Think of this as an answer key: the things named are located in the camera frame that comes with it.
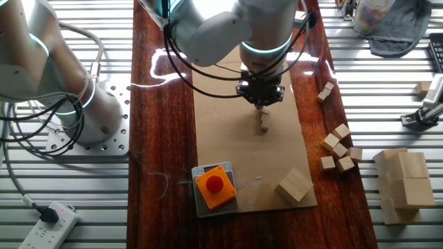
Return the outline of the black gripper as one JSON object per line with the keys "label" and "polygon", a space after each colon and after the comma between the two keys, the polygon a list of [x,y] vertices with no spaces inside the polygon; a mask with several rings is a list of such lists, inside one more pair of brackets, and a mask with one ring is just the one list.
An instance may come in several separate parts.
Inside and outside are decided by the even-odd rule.
{"label": "black gripper", "polygon": [[253,76],[250,71],[242,71],[241,76],[248,78],[239,81],[235,87],[236,93],[253,104],[257,110],[283,101],[284,87],[280,86],[281,75]]}

